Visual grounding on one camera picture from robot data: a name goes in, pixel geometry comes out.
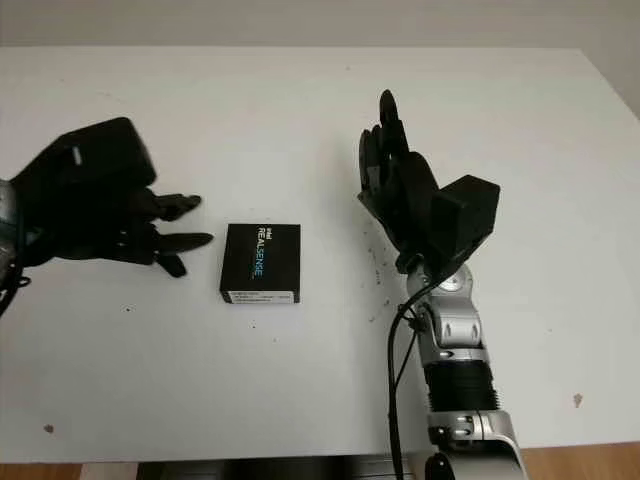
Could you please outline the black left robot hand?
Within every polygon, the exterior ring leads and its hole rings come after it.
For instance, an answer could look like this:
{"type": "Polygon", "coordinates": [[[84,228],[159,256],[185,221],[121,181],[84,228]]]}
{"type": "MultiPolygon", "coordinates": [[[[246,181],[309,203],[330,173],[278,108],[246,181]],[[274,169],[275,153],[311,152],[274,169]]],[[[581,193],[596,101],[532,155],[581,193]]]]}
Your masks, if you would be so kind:
{"type": "Polygon", "coordinates": [[[157,220],[173,222],[198,208],[198,195],[157,195],[149,188],[122,195],[111,194],[86,206],[72,203],[56,207],[41,225],[31,225],[26,267],[40,266],[54,258],[110,260],[159,265],[170,276],[181,278],[187,270],[180,255],[211,243],[207,232],[162,234],[157,220]]]}

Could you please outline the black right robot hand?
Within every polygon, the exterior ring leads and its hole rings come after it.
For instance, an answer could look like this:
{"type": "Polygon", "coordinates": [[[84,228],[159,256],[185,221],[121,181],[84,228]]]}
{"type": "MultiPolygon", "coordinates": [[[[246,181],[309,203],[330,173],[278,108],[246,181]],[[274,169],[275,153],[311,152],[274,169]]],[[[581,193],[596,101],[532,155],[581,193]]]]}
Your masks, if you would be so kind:
{"type": "Polygon", "coordinates": [[[426,159],[410,149],[388,89],[380,96],[379,122],[360,135],[358,163],[358,199],[397,250],[397,270],[408,274],[428,256],[429,203],[438,184],[426,159]]]}

